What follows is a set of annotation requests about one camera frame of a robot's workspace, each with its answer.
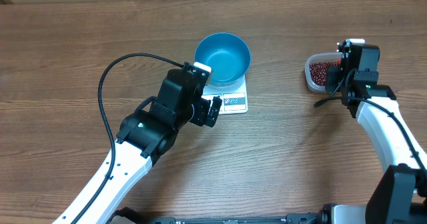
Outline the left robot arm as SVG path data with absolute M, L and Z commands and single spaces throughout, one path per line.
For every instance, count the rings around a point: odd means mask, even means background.
M 169 70 L 158 95 L 121 122 L 103 164 L 56 223 L 106 223 L 130 189 L 173 146 L 186 123 L 213 127 L 222 100 L 202 98 L 212 73 L 198 62 Z

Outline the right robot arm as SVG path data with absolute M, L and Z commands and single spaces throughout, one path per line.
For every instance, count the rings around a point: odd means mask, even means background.
M 364 206 L 332 205 L 329 223 L 425 223 L 426 152 L 405 123 L 397 97 L 378 84 L 380 49 L 347 39 L 338 45 L 340 66 L 326 81 L 329 101 L 339 100 L 365 130 L 384 174 Z

